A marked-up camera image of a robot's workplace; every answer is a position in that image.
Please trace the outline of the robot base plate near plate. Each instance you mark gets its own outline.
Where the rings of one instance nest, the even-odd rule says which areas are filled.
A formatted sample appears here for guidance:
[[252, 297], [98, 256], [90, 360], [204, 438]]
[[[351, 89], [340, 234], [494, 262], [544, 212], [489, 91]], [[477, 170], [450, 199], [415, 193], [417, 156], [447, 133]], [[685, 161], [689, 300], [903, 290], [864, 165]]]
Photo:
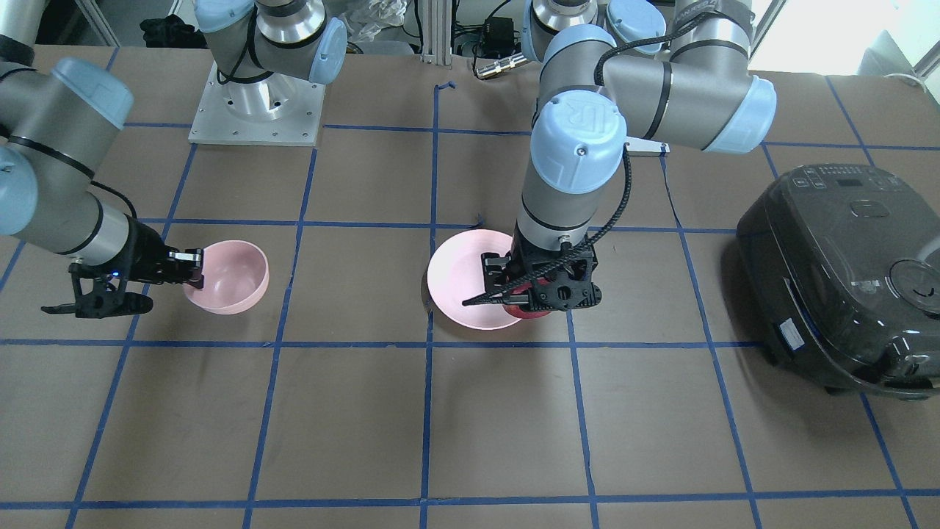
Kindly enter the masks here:
[[668, 143], [641, 140], [635, 137], [627, 138], [626, 148], [631, 157], [664, 157], [670, 154], [670, 145]]

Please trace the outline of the black gripper near bowl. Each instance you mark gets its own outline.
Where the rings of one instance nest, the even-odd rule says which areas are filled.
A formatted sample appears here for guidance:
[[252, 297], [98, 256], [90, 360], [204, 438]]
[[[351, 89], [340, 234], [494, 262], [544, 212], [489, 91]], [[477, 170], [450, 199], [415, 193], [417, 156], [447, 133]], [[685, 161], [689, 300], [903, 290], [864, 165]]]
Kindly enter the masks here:
[[73, 314], [80, 319], [147, 314], [153, 300], [127, 290], [128, 282], [204, 286], [202, 248], [178, 250], [165, 244], [157, 231], [129, 221], [129, 238], [117, 255], [104, 264], [73, 262], [68, 273], [73, 282], [74, 303], [43, 306], [44, 314]]

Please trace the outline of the black gripper over plate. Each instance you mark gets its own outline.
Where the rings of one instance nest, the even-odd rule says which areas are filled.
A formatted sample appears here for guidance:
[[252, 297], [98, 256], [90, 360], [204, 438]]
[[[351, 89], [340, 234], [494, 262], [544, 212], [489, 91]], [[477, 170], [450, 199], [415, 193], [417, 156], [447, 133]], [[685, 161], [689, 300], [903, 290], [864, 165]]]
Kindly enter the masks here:
[[[584, 237], [578, 245], [564, 238], [560, 250], [544, 250], [519, 235], [505, 255], [481, 254], [484, 293], [481, 304], [523, 305], [529, 312], [567, 312], [590, 308], [602, 301], [602, 291], [592, 281], [598, 267], [594, 250], [597, 237]], [[528, 281], [524, 294], [511, 294]]]

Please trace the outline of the silver robot arm near bowl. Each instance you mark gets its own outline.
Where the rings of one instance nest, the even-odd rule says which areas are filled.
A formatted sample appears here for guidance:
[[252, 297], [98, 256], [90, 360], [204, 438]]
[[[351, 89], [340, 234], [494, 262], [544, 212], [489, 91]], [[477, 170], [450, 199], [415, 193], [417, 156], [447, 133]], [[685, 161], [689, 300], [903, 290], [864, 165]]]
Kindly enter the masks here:
[[[153, 228], [90, 192], [134, 97], [109, 71], [80, 58], [50, 73], [33, 67], [43, 1], [2, 3], [2, 234], [70, 258], [73, 301], [45, 314], [78, 318], [147, 314], [153, 301], [130, 282], [179, 284], [212, 314], [239, 314], [267, 291], [267, 256], [252, 243], [179, 250]], [[342, 19], [319, 1], [198, 1], [195, 17], [217, 78], [241, 96], [273, 75], [325, 86], [348, 43]]]

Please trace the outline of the robot base plate near bowl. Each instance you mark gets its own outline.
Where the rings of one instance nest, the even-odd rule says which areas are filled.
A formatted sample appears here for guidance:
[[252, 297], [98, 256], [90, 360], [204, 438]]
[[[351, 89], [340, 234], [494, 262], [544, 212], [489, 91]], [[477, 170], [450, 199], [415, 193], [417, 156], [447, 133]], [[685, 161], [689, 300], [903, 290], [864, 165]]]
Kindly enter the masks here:
[[228, 146], [315, 147], [327, 87], [282, 74], [219, 84], [211, 65], [188, 140]]

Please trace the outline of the silver robot arm near plate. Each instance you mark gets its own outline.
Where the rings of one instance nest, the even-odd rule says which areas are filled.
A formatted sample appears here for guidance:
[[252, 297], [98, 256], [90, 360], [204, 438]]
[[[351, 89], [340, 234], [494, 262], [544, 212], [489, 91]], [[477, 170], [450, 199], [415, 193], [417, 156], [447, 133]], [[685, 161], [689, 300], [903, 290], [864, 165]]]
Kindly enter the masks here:
[[521, 49], [541, 64], [521, 206], [506, 256], [484, 253], [464, 306], [523, 314], [597, 305], [594, 250], [632, 189], [631, 140], [745, 154], [768, 133], [773, 84], [749, 71], [748, 1], [530, 1]]

